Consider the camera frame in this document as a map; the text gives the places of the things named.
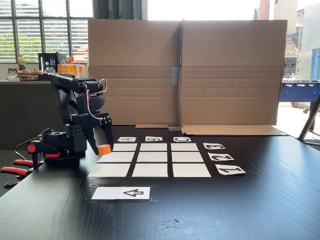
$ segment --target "cardboard box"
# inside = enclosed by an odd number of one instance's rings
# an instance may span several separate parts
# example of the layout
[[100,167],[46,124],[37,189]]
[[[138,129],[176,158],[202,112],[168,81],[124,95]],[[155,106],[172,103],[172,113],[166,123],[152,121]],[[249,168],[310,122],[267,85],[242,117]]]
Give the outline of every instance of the cardboard box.
[[89,75],[107,80],[103,112],[114,124],[170,124],[179,121],[178,76],[172,67],[96,67]]
[[180,125],[275,125],[286,31],[285,20],[184,20]]
[[114,124],[279,135],[286,31],[285,20],[89,20],[89,73],[108,82],[101,110]]
[[114,124],[177,124],[181,22],[89,20],[89,74]]

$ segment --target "window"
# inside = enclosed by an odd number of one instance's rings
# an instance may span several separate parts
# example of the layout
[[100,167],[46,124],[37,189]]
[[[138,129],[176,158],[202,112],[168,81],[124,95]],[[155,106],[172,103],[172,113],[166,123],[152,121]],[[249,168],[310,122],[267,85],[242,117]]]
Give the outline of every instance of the window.
[[70,17],[93,17],[92,0],[69,0]]
[[19,19],[16,22],[20,54],[26,63],[38,61],[38,53],[41,53],[41,37],[39,20]]
[[87,63],[92,17],[93,0],[0,0],[0,63],[16,63],[19,54],[37,63],[42,52]]
[[17,17],[39,17],[38,0],[15,0]]
[[71,20],[71,39],[74,63],[88,63],[88,21]]
[[15,63],[15,42],[12,21],[0,20],[0,63]]
[[69,55],[67,20],[44,20],[45,51]]

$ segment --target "bottle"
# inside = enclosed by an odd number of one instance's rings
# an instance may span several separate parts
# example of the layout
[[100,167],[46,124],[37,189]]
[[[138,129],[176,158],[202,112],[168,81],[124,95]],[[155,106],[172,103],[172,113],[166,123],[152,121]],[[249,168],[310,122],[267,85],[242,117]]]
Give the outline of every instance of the bottle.
[[18,58],[18,67],[19,67],[19,71],[22,71],[22,70],[26,69],[26,60],[22,56],[22,54],[20,54],[20,56]]

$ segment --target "dark table surface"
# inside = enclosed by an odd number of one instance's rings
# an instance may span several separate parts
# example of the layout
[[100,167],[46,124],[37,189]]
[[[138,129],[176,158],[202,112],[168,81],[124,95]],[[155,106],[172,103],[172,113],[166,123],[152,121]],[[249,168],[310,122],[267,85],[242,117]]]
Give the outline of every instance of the dark table surface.
[[[114,126],[114,138],[182,136],[167,128]],[[87,178],[99,158],[91,149],[79,166],[43,165],[0,198],[1,240],[318,240],[320,152],[290,136],[191,136],[220,143],[246,174],[211,178]],[[152,186],[156,203],[87,201],[92,184]],[[161,236],[154,225],[170,216],[177,228]]]

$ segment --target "white card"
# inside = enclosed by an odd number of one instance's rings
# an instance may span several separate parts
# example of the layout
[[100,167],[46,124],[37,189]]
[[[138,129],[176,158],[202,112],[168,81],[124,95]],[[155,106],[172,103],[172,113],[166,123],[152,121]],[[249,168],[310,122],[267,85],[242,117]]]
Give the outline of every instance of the white card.
[[158,142],[158,141],[162,141],[162,137],[160,137],[160,136],[146,136],[145,141],[146,142]]
[[116,199],[150,199],[149,186],[99,186],[94,191],[92,200],[116,200]]
[[204,163],[173,163],[173,176],[177,178],[211,177]]
[[204,143],[203,145],[206,149],[210,149],[210,150],[225,149],[225,147],[219,143]]
[[241,169],[239,166],[233,165],[215,165],[219,173],[222,175],[234,175],[234,174],[245,174],[246,172]]
[[198,152],[198,147],[195,143],[171,143],[172,151],[194,151]]
[[167,151],[166,143],[141,143],[140,151]]
[[191,142],[191,139],[190,139],[190,137],[175,136],[173,138],[173,141],[175,141],[175,142]]
[[121,136],[118,139],[118,142],[135,142],[136,141],[136,137],[134,136]]
[[204,160],[198,151],[177,151],[172,152],[172,162],[173,163],[203,163]]
[[137,148],[137,143],[115,143],[113,145],[114,152],[134,152]]
[[131,163],[134,154],[134,151],[113,151],[103,155],[98,163]]
[[234,160],[229,154],[224,153],[210,153],[208,152],[209,157],[213,161],[230,161]]
[[168,164],[136,163],[132,177],[168,177]]
[[166,151],[140,151],[137,162],[167,162],[168,155]]
[[129,167],[130,163],[97,163],[88,178],[125,177]]

